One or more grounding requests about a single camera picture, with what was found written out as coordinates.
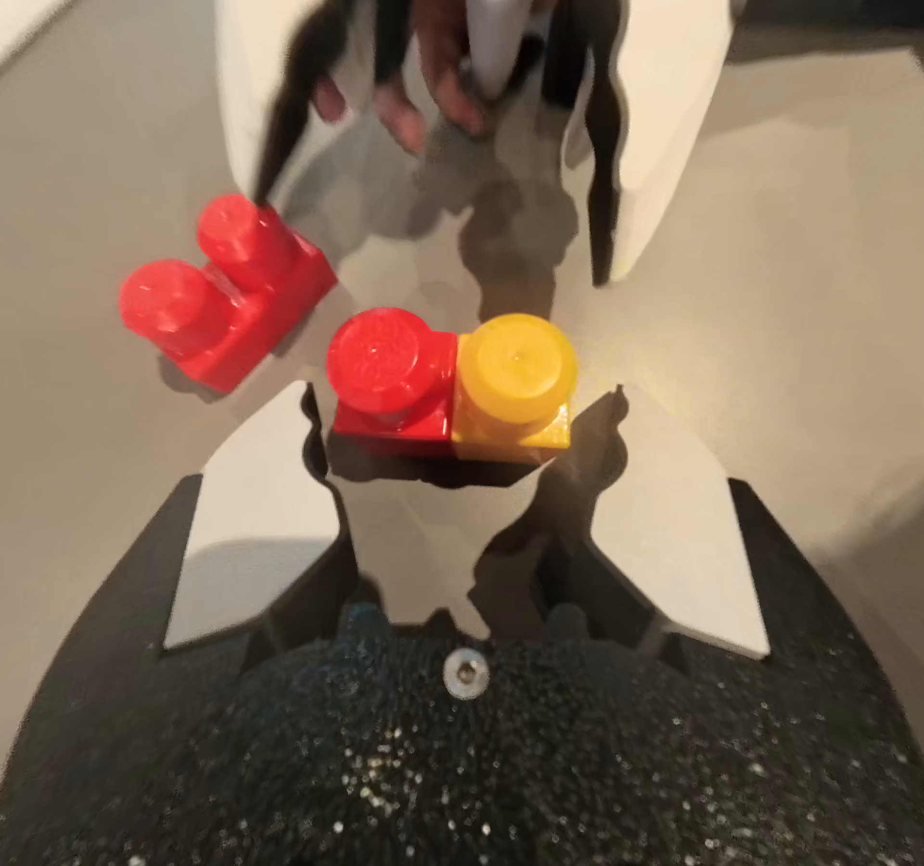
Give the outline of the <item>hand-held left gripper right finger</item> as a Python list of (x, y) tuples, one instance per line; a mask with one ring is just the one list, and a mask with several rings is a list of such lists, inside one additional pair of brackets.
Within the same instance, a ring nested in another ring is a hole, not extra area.
[(594, 629), (654, 654), (670, 636), (770, 654), (729, 479), (682, 421), (617, 386), (576, 421), (581, 600)]

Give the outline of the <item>yellow single-stud mega block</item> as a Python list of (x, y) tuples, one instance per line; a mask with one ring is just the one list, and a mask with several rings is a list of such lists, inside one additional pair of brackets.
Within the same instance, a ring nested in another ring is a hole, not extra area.
[(454, 455), (538, 466), (565, 452), (578, 376), (565, 334), (546, 319), (511, 313), (457, 339)]

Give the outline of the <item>red double-stud mega block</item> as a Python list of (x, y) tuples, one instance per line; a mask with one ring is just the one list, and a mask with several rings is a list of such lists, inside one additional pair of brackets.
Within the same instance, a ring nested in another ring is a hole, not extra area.
[(227, 194), (202, 211), (201, 267), (145, 264), (118, 293), (124, 326), (192, 381), (237, 388), (337, 283), (328, 259), (271, 206)]

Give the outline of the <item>red single-stud mega block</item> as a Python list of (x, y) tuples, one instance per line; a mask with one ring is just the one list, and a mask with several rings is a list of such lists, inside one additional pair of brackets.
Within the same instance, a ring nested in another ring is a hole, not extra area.
[(333, 431), (374, 456), (453, 458), (458, 336), (393, 307), (365, 310), (326, 357)]

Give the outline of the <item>person's right hand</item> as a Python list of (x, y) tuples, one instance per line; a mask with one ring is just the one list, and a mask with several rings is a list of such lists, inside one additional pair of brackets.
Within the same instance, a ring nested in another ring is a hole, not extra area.
[[(411, 25), (420, 47), (422, 77), (440, 113), (468, 134), (479, 135), (484, 113), (461, 80), (461, 64), (468, 52), (466, 0), (413, 0)], [(423, 153), (424, 118), (400, 75), (376, 88), (372, 104), (379, 121), (404, 150)]]

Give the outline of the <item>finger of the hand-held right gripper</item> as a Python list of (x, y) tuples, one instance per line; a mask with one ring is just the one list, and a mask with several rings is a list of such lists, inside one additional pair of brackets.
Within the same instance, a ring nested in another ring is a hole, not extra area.
[(673, 199), (746, 0), (574, 0), (586, 46), (574, 174), (595, 287), (625, 279)]
[(249, 194), (283, 63), (297, 25), (322, 0), (215, 0), (218, 102), (237, 190)]

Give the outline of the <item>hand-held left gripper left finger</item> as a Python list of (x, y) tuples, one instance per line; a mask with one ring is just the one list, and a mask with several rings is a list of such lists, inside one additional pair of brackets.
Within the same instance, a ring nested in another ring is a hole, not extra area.
[(326, 467), (312, 385), (297, 380), (242, 423), (202, 467), (163, 647), (178, 652), (290, 627), (324, 637), (356, 582), (345, 508)]

